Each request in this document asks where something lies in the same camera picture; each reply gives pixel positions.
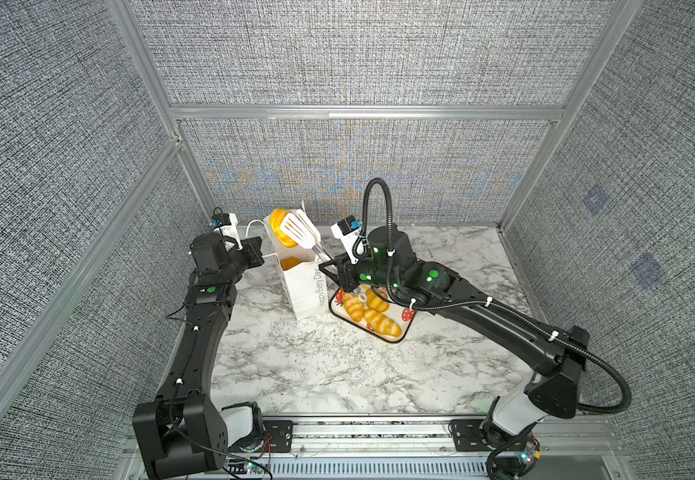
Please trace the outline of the small fake croissant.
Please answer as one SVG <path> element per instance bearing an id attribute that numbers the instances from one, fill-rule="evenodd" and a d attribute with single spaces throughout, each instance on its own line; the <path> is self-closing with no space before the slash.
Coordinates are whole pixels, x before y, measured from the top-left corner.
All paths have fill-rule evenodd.
<path id="1" fill-rule="evenodd" d="M 269 224 L 271 226 L 271 230 L 273 231 L 273 234 L 275 235 L 275 238 L 285 247 L 285 248 L 294 248 L 297 247 L 297 241 L 293 240 L 284 230 L 282 225 L 284 224 L 286 218 L 288 215 L 290 215 L 292 212 L 291 210 L 285 210 L 285 209 L 276 209 L 272 212 L 269 220 Z"/>
<path id="2" fill-rule="evenodd" d="M 365 295 L 367 295 L 367 301 L 365 302 L 367 308 L 375 310 L 379 313 L 389 310 L 389 302 L 387 302 L 387 298 L 383 296 L 383 292 L 379 292 L 379 294 L 377 294 L 375 291 L 373 291 L 373 289 L 369 289 L 367 292 L 365 292 Z"/>

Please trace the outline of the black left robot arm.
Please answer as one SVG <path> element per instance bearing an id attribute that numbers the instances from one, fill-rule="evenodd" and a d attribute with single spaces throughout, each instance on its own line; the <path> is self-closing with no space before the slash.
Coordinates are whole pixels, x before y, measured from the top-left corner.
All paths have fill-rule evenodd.
<path id="1" fill-rule="evenodd" d="M 190 246 L 195 268 L 182 306 L 170 314 L 184 331 L 154 400 L 141 403 L 133 428 L 151 479 L 224 470 L 239 478 L 272 474 L 261 462 L 292 449 L 294 424 L 267 420 L 256 402 L 215 406 L 212 372 L 243 274 L 264 265 L 263 241 L 243 239 L 235 214 L 216 208 L 209 232 Z"/>

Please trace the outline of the white paper gift bag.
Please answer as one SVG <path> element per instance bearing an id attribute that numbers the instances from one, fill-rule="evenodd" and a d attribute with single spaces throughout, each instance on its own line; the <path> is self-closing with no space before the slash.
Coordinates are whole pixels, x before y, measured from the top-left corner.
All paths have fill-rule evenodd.
<path id="1" fill-rule="evenodd" d="M 265 225 L 266 233 L 273 248 L 272 253 L 264 254 L 263 258 L 272 258 L 282 280 L 285 294 L 289 299 L 297 319 L 326 313 L 328 310 L 329 291 L 325 274 L 319 270 L 323 262 L 313 251 L 301 246 L 285 248 L 275 238 L 269 224 L 270 215 L 260 220 Z M 297 257 L 302 264 L 288 271 L 283 271 L 280 265 L 282 259 Z"/>

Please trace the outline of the strawberry print rectangular tray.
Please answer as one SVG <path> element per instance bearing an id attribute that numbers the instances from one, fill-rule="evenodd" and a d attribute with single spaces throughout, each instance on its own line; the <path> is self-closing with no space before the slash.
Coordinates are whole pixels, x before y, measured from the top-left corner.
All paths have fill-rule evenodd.
<path id="1" fill-rule="evenodd" d="M 391 303 L 385 288 L 375 292 L 367 285 L 359 286 L 359 293 L 339 289 L 329 308 L 333 316 L 387 343 L 403 341 L 417 316 L 415 310 Z"/>

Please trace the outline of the fake croissant left of tray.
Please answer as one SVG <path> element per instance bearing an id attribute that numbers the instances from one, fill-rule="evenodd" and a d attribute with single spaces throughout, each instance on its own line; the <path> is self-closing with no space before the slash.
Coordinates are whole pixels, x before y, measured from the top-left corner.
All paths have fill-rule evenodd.
<path id="1" fill-rule="evenodd" d="M 361 322 L 363 320 L 363 310 L 365 310 L 365 304 L 361 302 L 361 299 L 357 295 L 345 292 L 343 294 L 343 308 L 346 310 L 349 318 L 355 323 Z"/>

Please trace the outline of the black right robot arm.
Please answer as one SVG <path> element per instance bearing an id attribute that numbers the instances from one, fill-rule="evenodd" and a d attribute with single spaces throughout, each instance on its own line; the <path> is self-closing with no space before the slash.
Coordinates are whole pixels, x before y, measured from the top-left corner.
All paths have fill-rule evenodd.
<path id="1" fill-rule="evenodd" d="M 497 398 L 483 422 L 487 444 L 497 446 L 547 418 L 571 419 L 583 410 L 579 386 L 589 360 L 585 330 L 559 330 L 517 312 L 477 289 L 455 270 L 423 261 L 397 225 L 372 232 L 353 217 L 333 227 L 345 253 L 331 256 L 307 214 L 287 214 L 279 238 L 313 251 L 338 286 L 337 306 L 347 321 L 389 342 L 405 335 L 419 312 L 453 320 L 511 351 L 531 368 L 529 379 Z"/>

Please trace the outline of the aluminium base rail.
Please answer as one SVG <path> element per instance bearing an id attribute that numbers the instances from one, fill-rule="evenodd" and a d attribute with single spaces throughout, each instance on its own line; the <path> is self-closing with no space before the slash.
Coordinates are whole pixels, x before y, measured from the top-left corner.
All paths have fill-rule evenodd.
<path id="1" fill-rule="evenodd" d="M 275 414 L 274 442 L 207 479 L 485 479 L 489 450 L 477 415 Z M 633 479 L 613 433 L 595 416 L 543 420 L 533 430 L 541 457 L 531 479 Z"/>

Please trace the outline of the fake croissant of tray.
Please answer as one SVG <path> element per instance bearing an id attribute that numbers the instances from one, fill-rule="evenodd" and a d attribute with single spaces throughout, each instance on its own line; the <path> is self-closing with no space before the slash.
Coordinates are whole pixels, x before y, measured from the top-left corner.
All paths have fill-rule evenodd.
<path id="1" fill-rule="evenodd" d="M 391 318 L 385 316 L 383 313 L 379 313 L 375 310 L 367 309 L 363 312 L 363 320 L 367 322 L 369 329 L 379 335 L 385 335 L 393 338 L 401 336 L 403 330 L 401 326 L 391 320 Z"/>
<path id="2" fill-rule="evenodd" d="M 363 310 L 365 310 L 365 304 L 361 302 L 361 299 L 357 295 L 345 292 L 343 294 L 343 308 L 346 310 L 349 318 L 355 323 L 361 322 L 363 320 Z"/>

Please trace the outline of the fake croissant bottom of tray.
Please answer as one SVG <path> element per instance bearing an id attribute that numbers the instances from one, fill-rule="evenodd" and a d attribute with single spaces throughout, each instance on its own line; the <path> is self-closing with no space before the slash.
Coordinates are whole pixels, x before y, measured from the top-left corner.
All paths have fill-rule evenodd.
<path id="1" fill-rule="evenodd" d="M 385 335 L 393 338 L 401 336 L 403 330 L 401 326 L 391 320 L 391 318 L 385 316 L 383 313 L 379 313 L 375 310 L 367 309 L 363 312 L 363 320 L 367 322 L 369 329 L 379 335 Z"/>

